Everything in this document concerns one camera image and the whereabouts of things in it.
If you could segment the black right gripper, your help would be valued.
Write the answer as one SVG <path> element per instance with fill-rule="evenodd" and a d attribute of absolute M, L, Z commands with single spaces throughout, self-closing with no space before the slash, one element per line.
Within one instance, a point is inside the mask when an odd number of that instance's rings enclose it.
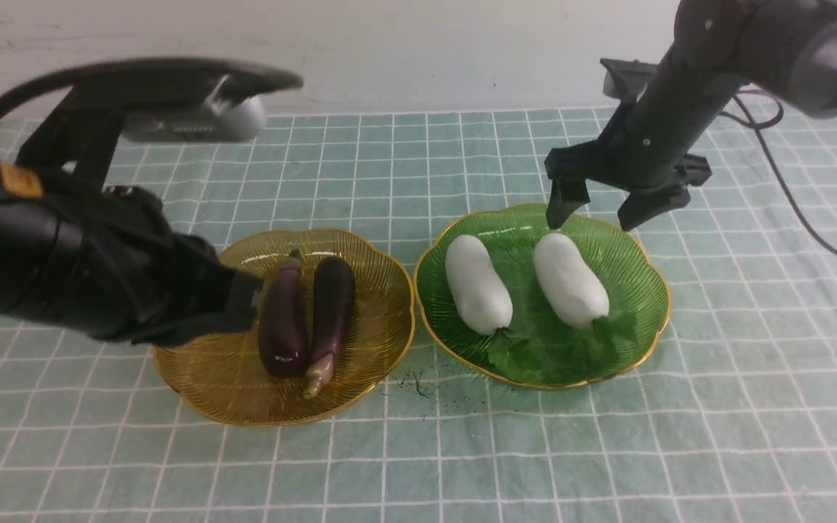
<path fill-rule="evenodd" d="M 712 175 L 708 160 L 691 149 L 741 86 L 735 74 L 665 56 L 641 98 L 618 100 L 596 139 L 548 153 L 548 228 L 560 229 L 591 202 L 587 181 L 628 193 L 618 209 L 624 231 L 687 206 L 687 185 L 704 185 Z"/>

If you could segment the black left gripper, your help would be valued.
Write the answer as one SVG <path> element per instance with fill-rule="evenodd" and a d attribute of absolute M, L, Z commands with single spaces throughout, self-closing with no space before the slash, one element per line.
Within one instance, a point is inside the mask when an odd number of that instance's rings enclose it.
<path fill-rule="evenodd" d="M 96 340 L 179 346 L 206 335 L 249 331 L 264 283 L 223 265 L 215 248 L 175 232 L 154 193 L 113 185 L 63 198 L 64 219 L 80 226 L 89 260 L 74 280 L 93 277 L 114 326 Z"/>

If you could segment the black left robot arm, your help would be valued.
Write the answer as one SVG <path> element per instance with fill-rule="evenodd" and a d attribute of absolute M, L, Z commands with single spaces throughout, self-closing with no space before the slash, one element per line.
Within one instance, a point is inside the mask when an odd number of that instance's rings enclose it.
<path fill-rule="evenodd" d="M 173 347 L 251 330 L 262 288 L 151 191 L 0 161 L 0 317 Z"/>

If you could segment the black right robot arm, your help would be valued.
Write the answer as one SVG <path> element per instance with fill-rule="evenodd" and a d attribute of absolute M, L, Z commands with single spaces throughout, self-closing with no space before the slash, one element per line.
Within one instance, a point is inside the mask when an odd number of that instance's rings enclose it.
<path fill-rule="evenodd" d="M 816 119 L 837 116 L 837 1 L 683 1 L 660 62 L 603 59 L 619 106 L 597 139 L 554 148 L 546 222 L 559 229 L 590 202 L 587 181 L 628 193 L 632 230 L 690 202 L 712 171 L 691 147 L 744 86 Z"/>

